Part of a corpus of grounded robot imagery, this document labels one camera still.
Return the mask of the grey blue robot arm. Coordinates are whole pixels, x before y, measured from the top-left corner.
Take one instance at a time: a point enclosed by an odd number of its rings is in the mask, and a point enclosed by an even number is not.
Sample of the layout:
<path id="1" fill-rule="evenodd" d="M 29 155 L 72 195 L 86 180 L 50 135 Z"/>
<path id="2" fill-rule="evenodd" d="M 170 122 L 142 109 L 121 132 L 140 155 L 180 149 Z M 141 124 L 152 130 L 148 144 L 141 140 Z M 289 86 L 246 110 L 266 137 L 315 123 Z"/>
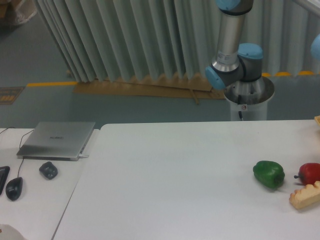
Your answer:
<path id="1" fill-rule="evenodd" d="M 222 90 L 263 73 L 320 70 L 320 3 L 317 0 L 218 0 L 216 55 L 205 69 Z"/>

